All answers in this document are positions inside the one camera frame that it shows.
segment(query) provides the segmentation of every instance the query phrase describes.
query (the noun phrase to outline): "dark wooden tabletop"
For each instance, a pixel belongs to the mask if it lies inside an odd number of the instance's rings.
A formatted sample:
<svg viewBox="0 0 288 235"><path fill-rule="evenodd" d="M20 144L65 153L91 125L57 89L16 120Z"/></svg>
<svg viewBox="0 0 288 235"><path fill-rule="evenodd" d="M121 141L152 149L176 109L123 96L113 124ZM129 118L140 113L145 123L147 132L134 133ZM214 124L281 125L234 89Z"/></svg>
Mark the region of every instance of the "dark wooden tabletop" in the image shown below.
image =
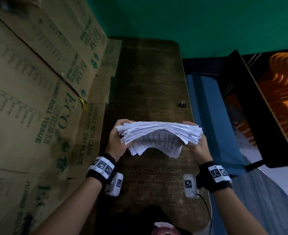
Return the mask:
<svg viewBox="0 0 288 235"><path fill-rule="evenodd" d="M193 122L176 42L124 39L115 79L111 102L104 116L101 151L104 151L117 119ZM178 107L181 100L185 101L186 108ZM99 199L98 218L110 219L123 210L138 213L142 208L156 204L176 226L191 232L197 232L209 223L204 202L184 195L183 174L198 174L196 162L186 148L182 148L178 159L169 158L157 149L147 149L141 156L131 156L127 150L118 162L118 171L124 175L120 195ZM208 192L201 189L200 193L210 206Z"/></svg>

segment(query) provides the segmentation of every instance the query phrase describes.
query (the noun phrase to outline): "hand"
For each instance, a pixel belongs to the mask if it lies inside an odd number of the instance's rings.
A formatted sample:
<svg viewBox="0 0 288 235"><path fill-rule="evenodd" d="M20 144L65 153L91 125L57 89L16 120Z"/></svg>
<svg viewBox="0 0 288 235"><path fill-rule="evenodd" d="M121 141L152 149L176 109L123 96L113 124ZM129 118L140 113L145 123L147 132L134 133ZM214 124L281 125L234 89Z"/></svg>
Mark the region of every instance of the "hand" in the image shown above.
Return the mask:
<svg viewBox="0 0 288 235"><path fill-rule="evenodd" d="M189 121L183 121L183 124L197 126L197 124L189 122ZM189 142L187 145L183 143L183 145L186 146L190 150L190 153L195 157L196 162L199 166L201 166L202 164L206 162L213 161L209 152L207 139L204 134L202 134L202 138L199 140L197 145L191 142Z"/></svg>
<svg viewBox="0 0 288 235"><path fill-rule="evenodd" d="M116 160L116 162L125 153L126 149L129 146L129 144L125 145L124 143L121 142L119 132L116 129L116 127L118 125L123 125L124 123L132 123L132 122L134 121L128 119L117 120L114 128L110 132L109 141L105 153L110 154Z"/></svg>

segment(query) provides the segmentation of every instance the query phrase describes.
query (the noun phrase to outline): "white paper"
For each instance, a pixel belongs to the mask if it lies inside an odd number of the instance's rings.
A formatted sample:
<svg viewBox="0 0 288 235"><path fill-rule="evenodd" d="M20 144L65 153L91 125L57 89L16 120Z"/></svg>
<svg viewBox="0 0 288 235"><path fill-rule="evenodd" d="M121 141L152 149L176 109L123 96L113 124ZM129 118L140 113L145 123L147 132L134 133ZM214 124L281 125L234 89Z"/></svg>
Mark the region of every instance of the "white paper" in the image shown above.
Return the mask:
<svg viewBox="0 0 288 235"><path fill-rule="evenodd" d="M202 129L198 126L170 122L133 122L117 126L121 141L129 146L131 154L141 155L147 148L156 148L170 158L178 158L181 142L198 144Z"/></svg>

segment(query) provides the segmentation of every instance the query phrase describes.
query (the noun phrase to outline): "black cable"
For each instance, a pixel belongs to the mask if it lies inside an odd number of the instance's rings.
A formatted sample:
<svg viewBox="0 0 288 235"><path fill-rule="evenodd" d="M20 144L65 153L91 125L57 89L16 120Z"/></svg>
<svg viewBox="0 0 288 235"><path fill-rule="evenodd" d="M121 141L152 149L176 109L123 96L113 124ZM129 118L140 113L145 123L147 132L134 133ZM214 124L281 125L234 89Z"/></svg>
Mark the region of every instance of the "black cable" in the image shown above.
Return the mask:
<svg viewBox="0 0 288 235"><path fill-rule="evenodd" d="M209 235L210 235L210 233L211 233L211 225L212 225L211 216L210 216L210 211L209 211L208 205L207 205L204 197L202 197L200 194L197 194L197 195L203 199L203 201L204 201L204 203L205 203L205 205L206 205L206 208L207 208L207 210L208 210L209 219L210 219L210 229L209 229Z"/></svg>

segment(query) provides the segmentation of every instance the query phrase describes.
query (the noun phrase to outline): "binder clip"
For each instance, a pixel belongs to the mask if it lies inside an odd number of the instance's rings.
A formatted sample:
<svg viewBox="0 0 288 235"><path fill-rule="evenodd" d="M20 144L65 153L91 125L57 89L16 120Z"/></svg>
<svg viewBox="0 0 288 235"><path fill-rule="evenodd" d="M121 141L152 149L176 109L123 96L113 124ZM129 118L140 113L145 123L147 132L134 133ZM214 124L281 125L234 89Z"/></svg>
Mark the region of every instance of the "binder clip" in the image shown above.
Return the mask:
<svg viewBox="0 0 288 235"><path fill-rule="evenodd" d="M186 104L185 104L185 101L182 100L180 103L179 103L179 107L180 108L185 108L186 107Z"/></svg>

